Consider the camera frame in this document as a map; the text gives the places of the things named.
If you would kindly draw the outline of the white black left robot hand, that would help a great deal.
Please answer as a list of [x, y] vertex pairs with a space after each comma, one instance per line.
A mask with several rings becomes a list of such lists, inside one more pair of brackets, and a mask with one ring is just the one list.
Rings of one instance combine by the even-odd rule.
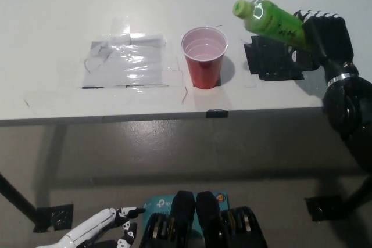
[[123, 236], [101, 243], [103, 247], [131, 247], [137, 235], [137, 223], [132, 220], [146, 212], [142, 207], [107, 208], [93, 215], [47, 247], [94, 247], [107, 231], [121, 227]]

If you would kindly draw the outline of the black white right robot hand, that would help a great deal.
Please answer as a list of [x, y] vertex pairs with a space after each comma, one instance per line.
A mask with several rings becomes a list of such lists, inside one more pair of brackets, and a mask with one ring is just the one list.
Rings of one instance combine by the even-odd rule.
[[324, 69], [328, 86], [359, 76], [353, 63], [354, 53], [344, 18], [337, 13], [299, 10], [295, 18], [302, 22], [309, 50], [289, 46], [291, 60], [305, 71]]

